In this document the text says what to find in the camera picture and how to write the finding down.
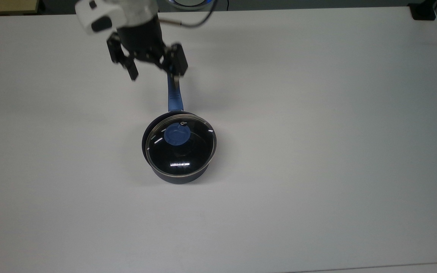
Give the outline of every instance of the wooden surface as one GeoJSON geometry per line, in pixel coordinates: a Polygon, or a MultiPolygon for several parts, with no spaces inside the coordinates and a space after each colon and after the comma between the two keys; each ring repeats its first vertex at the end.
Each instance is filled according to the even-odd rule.
{"type": "Polygon", "coordinates": [[[36,13],[38,0],[0,0],[0,14],[36,13]]]}
{"type": "Polygon", "coordinates": [[[162,28],[189,62],[185,110],[217,132],[187,185],[142,156],[163,71],[138,63],[132,82],[109,32],[75,15],[0,17],[0,273],[437,263],[437,20],[315,9],[162,28]]]}

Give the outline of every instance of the saucepan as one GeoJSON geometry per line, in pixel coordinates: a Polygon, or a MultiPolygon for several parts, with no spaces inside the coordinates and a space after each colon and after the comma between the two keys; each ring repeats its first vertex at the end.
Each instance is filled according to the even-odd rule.
{"type": "Polygon", "coordinates": [[[205,119],[183,111],[178,78],[168,75],[168,113],[151,122],[142,139],[147,163],[161,179],[185,184],[205,172],[216,148],[215,130],[205,119]]]}

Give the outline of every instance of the black object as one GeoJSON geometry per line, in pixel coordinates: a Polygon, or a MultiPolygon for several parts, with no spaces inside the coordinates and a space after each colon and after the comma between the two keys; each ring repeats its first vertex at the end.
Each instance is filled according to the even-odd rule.
{"type": "Polygon", "coordinates": [[[111,60],[125,67],[133,81],[138,76],[134,59],[155,64],[173,76],[183,76],[188,69],[182,45],[167,47],[163,42],[158,16],[139,26],[118,28],[107,39],[107,47],[111,60]],[[129,56],[124,55],[121,45],[129,56]]]}
{"type": "Polygon", "coordinates": [[[103,31],[106,29],[110,29],[112,27],[111,18],[108,16],[102,16],[101,18],[95,20],[90,27],[94,32],[103,31]]]}
{"type": "Polygon", "coordinates": [[[95,9],[97,7],[96,2],[94,0],[89,2],[89,6],[91,9],[95,9]]]}
{"type": "Polygon", "coordinates": [[[215,153],[217,137],[204,119],[173,111],[151,122],[141,146],[144,158],[161,179],[185,184],[205,172],[215,153]]]}
{"type": "Polygon", "coordinates": [[[409,4],[408,7],[411,10],[412,18],[421,21],[434,21],[436,14],[432,5],[434,5],[436,1],[437,0],[425,0],[421,4],[409,4]]]}

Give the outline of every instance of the black cable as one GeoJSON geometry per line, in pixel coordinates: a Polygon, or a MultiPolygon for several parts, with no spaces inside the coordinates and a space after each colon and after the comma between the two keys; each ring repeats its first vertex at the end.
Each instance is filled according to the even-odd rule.
{"type": "Polygon", "coordinates": [[[215,7],[217,7],[217,3],[219,2],[219,0],[213,0],[213,1],[214,1],[214,3],[212,4],[212,7],[210,8],[210,12],[207,14],[207,16],[205,16],[205,18],[201,22],[198,22],[196,24],[180,23],[180,26],[185,27],[185,28],[189,28],[189,29],[193,29],[193,28],[198,28],[199,26],[203,25],[208,20],[208,18],[210,18],[212,13],[215,11],[215,7]]]}

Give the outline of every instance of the blue pot handle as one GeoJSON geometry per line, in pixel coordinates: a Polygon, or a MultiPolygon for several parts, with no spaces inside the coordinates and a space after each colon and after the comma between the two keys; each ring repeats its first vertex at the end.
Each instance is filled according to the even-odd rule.
{"type": "Polygon", "coordinates": [[[168,74],[168,111],[183,111],[180,83],[178,77],[175,80],[171,74],[168,74]]]}

